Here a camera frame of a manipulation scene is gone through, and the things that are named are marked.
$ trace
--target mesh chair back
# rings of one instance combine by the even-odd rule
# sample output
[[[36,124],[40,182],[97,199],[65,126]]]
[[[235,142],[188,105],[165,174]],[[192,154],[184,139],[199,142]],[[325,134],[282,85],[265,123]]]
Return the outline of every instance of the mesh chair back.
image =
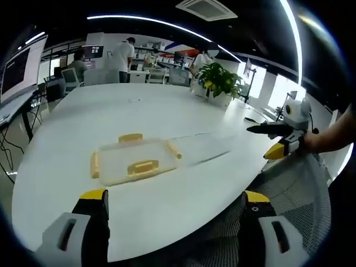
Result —
[[[164,83],[167,70],[165,68],[145,68],[145,70],[150,71],[149,83]]]
[[[178,68],[169,70],[169,83],[171,85],[189,86],[189,72]]]
[[[62,71],[63,78],[66,83],[78,82],[76,71],[74,68],[68,68]]]

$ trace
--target face mask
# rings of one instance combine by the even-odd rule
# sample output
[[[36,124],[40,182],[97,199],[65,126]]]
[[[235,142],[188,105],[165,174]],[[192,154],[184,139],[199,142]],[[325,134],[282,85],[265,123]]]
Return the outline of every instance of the face mask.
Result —
[[[216,57],[217,54],[219,54],[219,50],[208,50],[207,52],[208,52],[209,55],[211,55],[212,57]]]

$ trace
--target ceiling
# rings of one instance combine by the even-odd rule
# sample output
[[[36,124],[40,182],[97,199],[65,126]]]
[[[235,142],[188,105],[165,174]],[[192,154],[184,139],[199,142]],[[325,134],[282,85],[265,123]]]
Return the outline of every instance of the ceiling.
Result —
[[[175,8],[180,2],[180,0],[125,1],[124,3],[117,1],[113,4],[112,1],[101,0],[92,2],[93,4],[89,4],[88,1],[77,1],[74,4],[73,1],[43,4],[43,1],[41,3],[31,1],[29,4],[21,4],[21,10],[14,6],[13,10],[17,10],[17,15],[16,19],[11,22],[5,21],[5,16],[1,16],[1,25],[7,27],[7,34],[4,35],[0,44],[1,52],[5,54],[6,48],[11,43],[13,43],[12,49],[17,48],[19,43],[23,43],[24,40],[40,31],[45,31],[49,35],[46,46],[71,39],[85,38],[87,33],[99,31],[156,36],[198,49],[205,44],[203,39],[159,23],[133,19],[92,21],[86,19],[87,16],[101,14],[130,14],[178,24],[215,41],[229,51],[262,57],[298,71],[293,32],[278,0],[220,0],[237,14],[238,18],[213,22],[204,21],[193,14]],[[342,27],[347,25],[347,15],[344,10],[338,10],[337,7],[327,3],[319,6],[316,1],[299,1],[298,4],[294,2],[292,6],[295,15],[303,12],[301,5],[307,7],[324,22],[332,35],[336,36],[347,56],[352,48],[349,40],[341,33]],[[331,109],[345,108],[349,99],[349,87],[345,81],[344,71],[337,65],[337,61],[327,46],[298,17],[297,24],[303,48],[304,75],[318,88],[306,83],[303,86]],[[20,31],[26,26],[27,32],[18,37]],[[221,56],[233,60],[228,55],[221,54]],[[281,71],[280,73],[296,81],[296,77],[289,72]]]

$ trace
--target air conditioner vent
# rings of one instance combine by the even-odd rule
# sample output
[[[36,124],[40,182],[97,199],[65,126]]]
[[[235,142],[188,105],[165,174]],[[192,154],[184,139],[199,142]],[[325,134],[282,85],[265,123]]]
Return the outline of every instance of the air conditioner vent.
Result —
[[[238,16],[216,0],[185,0],[176,8],[196,15],[206,21],[237,18]]]

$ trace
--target floor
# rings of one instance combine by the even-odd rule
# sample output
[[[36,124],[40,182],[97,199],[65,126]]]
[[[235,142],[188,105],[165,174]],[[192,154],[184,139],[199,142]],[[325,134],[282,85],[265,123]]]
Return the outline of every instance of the floor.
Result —
[[[37,117],[43,122],[48,118],[50,112],[56,107],[59,101],[51,103],[42,103],[39,106]],[[32,112],[36,113],[37,107],[35,107]],[[34,114],[29,112],[27,114],[30,124],[33,124]],[[36,119],[33,124],[33,133],[36,134],[36,131],[41,126],[41,124]],[[14,143],[17,146],[20,146],[24,152],[28,145],[28,137],[24,129],[22,117],[18,116],[11,123],[8,131],[6,133],[6,140]],[[0,163],[5,168],[8,176],[15,181],[18,167],[22,160],[22,151],[21,149],[14,147],[6,142],[4,142],[5,151],[0,150]],[[5,216],[11,223],[11,202],[12,202],[12,191],[13,183],[9,180],[7,175],[2,169],[0,169],[0,203],[1,209],[5,213]]]

